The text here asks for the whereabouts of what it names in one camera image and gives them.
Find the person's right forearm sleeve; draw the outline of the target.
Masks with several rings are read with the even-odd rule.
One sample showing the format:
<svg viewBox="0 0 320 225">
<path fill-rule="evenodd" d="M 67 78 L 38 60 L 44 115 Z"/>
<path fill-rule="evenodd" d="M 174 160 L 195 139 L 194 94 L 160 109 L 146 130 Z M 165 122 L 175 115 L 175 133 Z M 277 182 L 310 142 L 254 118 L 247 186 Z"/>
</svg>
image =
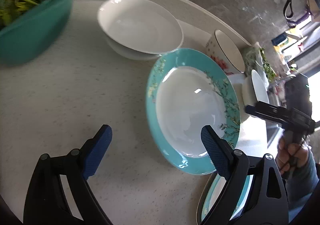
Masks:
<svg viewBox="0 0 320 225">
<path fill-rule="evenodd" d="M 308 158 L 305 165 L 295 168 L 292 177 L 286 181 L 290 222 L 303 209 L 318 182 L 316 163 L 312 152 L 308 150 Z"/>
</svg>

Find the person's right hand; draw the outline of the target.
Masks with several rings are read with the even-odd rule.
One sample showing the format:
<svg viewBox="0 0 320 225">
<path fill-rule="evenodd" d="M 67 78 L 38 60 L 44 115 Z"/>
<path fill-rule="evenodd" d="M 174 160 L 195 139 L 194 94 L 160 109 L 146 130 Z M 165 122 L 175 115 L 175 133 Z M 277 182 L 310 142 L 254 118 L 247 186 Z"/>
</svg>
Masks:
<svg viewBox="0 0 320 225">
<path fill-rule="evenodd" d="M 309 157 L 309 147 L 303 142 L 301 145 L 292 143 L 286 144 L 284 137 L 278 142 L 278 153 L 276 156 L 276 164 L 281 175 L 295 168 L 303 167 Z"/>
</svg>

